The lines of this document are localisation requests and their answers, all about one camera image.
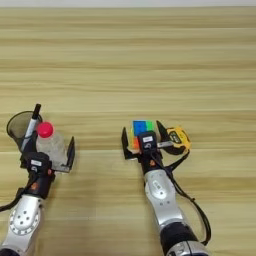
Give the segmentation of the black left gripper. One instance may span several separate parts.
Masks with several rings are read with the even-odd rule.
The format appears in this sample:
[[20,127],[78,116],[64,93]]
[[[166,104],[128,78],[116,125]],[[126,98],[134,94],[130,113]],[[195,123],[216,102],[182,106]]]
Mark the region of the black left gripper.
[[55,173],[68,173],[72,169],[75,158],[75,138],[74,136],[71,138],[68,146],[67,164],[59,167],[53,167],[52,161],[48,156],[25,156],[30,152],[36,152],[36,140],[37,132],[34,131],[21,153],[20,167],[28,171],[28,182],[20,195],[31,195],[41,199],[46,199],[48,197],[51,184],[55,180]]

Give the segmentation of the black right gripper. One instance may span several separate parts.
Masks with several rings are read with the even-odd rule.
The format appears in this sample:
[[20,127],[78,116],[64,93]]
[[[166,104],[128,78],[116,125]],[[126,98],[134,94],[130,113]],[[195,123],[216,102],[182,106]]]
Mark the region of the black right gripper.
[[167,142],[170,140],[170,136],[163,124],[160,121],[156,121],[156,124],[162,142],[157,143],[150,141],[137,144],[137,148],[134,150],[131,150],[129,146],[126,128],[123,128],[122,130],[121,141],[124,157],[126,160],[137,159],[142,166],[144,174],[152,170],[161,169],[163,167],[163,162],[160,150],[167,149],[173,145],[172,142]]

